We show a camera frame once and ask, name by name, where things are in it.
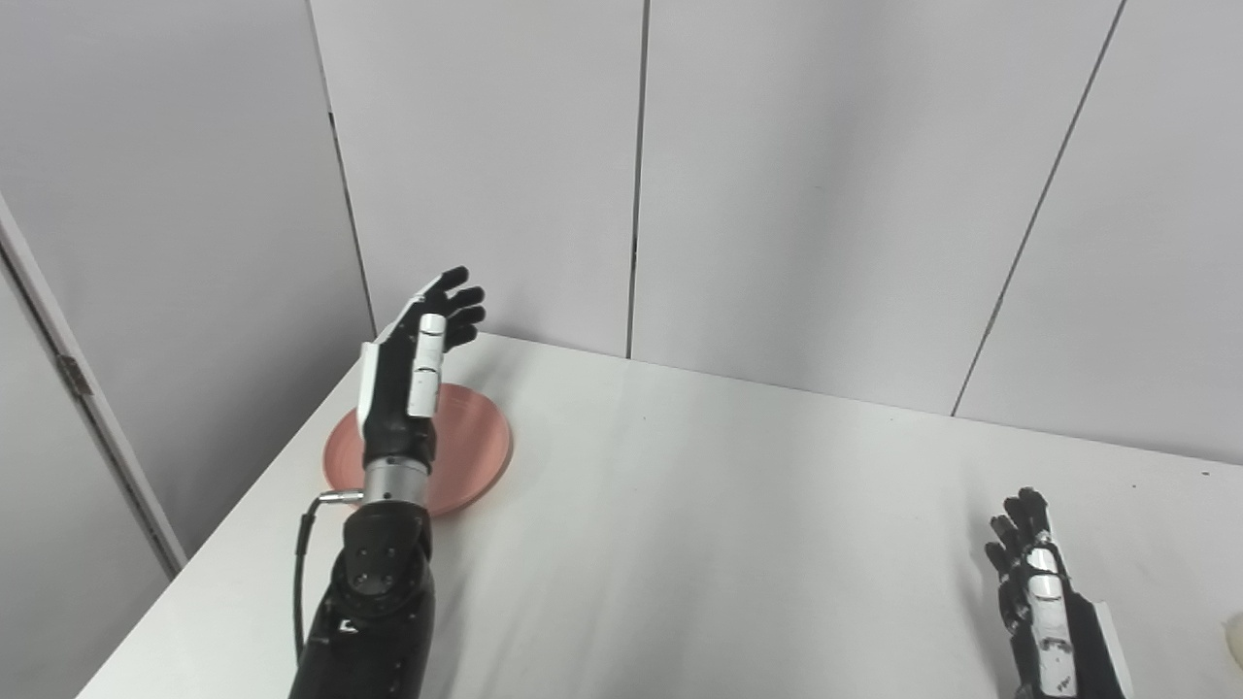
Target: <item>plate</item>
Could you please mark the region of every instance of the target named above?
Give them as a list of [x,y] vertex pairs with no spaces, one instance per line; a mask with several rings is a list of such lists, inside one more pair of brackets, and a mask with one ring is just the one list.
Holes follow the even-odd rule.
[[[323,448],[323,474],[333,490],[363,486],[363,438],[355,412],[341,418]],[[510,461],[510,424],[482,393],[440,386],[436,463],[428,480],[428,512],[436,517],[461,510],[501,478]]]

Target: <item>silver cylinder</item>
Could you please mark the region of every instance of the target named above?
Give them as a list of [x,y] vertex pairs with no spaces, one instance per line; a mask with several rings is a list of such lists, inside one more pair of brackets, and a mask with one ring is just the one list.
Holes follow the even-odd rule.
[[363,504],[403,500],[428,506],[426,465],[404,456],[385,456],[367,464],[363,476]]

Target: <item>door frame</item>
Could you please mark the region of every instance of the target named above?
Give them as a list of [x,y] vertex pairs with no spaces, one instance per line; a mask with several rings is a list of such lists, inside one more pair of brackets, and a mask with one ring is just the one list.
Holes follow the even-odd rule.
[[164,507],[160,506],[143,471],[133,445],[126,438],[116,413],[108,405],[99,382],[91,371],[82,347],[73,337],[68,320],[61,312],[46,277],[35,261],[35,255],[17,228],[12,211],[0,193],[0,265],[7,269],[21,295],[21,302],[35,318],[40,335],[57,357],[72,358],[81,371],[89,392],[66,391],[77,403],[87,429],[93,434],[99,453],[129,504],[143,532],[150,542],[155,557],[168,573],[177,576],[186,563],[185,549],[173,531]]

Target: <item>black cable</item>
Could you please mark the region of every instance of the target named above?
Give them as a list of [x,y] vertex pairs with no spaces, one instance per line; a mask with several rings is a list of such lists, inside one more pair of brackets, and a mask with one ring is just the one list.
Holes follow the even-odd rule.
[[307,542],[311,540],[311,526],[314,525],[314,512],[319,509],[319,498],[311,501],[298,525],[298,541],[293,549],[293,648],[296,662],[302,660],[302,568],[307,557]]

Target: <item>prosthetic hand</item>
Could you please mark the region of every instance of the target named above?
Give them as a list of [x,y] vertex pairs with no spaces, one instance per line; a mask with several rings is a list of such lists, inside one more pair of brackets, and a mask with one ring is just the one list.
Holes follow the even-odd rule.
[[992,519],[984,552],[1001,576],[1002,621],[1022,685],[1018,699],[1127,699],[1131,678],[1109,608],[1070,587],[1044,498],[1024,488]]
[[484,320],[482,289],[450,295],[467,276],[466,267],[444,272],[363,345],[362,505],[346,520],[344,546],[300,648],[291,699],[419,695],[435,611],[425,490],[436,454],[431,417],[440,363],[444,352],[474,340]]

